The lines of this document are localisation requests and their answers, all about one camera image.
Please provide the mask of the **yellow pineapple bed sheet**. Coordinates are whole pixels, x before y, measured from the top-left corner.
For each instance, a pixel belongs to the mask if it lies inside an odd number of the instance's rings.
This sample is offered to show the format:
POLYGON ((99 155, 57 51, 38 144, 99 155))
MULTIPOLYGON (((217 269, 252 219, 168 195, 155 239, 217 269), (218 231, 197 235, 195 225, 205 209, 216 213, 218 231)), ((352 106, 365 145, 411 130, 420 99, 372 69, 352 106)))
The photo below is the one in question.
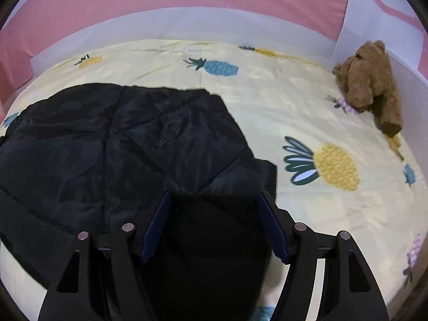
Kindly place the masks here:
POLYGON ((399 319, 424 284, 427 183, 407 139, 398 152, 369 113, 346 113, 333 74, 315 62, 265 49, 192 41, 141 40, 55 61, 13 101, 2 127, 24 108, 70 86, 203 88, 218 94, 253 154, 277 166, 277 202, 322 233, 348 230, 399 319), (295 186, 286 171, 288 138, 321 158, 354 162, 358 188, 345 191, 320 176, 295 186))

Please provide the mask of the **black puffer jacket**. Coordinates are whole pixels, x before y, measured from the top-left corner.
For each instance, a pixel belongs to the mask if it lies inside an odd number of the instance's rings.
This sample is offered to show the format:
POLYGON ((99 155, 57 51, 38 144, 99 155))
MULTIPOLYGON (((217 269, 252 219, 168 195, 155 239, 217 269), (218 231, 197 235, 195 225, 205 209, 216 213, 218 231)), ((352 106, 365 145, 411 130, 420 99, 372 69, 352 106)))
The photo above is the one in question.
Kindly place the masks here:
POLYGON ((149 320, 249 320, 271 258, 258 210, 277 168, 203 89, 89 83, 1 136, 1 241, 46 291, 76 235, 137 223, 169 195, 139 262, 149 320))

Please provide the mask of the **white bed frame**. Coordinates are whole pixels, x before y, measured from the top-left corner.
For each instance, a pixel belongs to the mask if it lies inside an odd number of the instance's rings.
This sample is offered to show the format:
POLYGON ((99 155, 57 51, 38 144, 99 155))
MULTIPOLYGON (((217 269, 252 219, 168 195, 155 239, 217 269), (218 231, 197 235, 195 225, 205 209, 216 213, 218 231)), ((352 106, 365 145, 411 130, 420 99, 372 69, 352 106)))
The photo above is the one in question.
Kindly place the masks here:
POLYGON ((412 66, 422 32, 379 7, 346 9, 337 41, 293 22, 254 12, 214 7, 173 7, 112 18, 72 33, 31 61, 35 75, 87 51, 139 39, 219 41, 283 51, 326 66, 343 61, 366 39, 382 39, 402 91, 404 129, 417 160, 427 162, 427 80, 412 66))

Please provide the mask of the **brown teddy bear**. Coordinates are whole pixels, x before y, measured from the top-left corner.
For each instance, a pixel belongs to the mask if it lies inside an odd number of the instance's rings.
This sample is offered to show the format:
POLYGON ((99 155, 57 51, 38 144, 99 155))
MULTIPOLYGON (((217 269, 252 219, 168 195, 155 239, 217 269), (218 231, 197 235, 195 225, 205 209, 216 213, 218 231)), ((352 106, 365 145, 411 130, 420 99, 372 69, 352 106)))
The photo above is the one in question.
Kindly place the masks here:
POLYGON ((403 129, 400 91, 383 41, 365 42, 332 72, 350 106, 358 112, 372 112, 384 135, 399 134, 403 129))

